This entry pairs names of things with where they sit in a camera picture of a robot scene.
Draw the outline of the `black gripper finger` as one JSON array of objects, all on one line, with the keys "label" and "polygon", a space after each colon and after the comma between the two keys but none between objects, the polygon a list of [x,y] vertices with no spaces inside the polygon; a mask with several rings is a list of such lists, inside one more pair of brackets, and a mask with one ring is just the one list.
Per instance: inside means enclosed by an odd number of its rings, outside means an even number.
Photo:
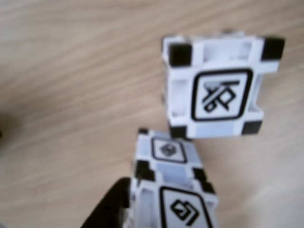
[{"label": "black gripper finger", "polygon": [[121,228],[124,209],[130,206],[131,178],[118,179],[82,224],[83,228]]}]

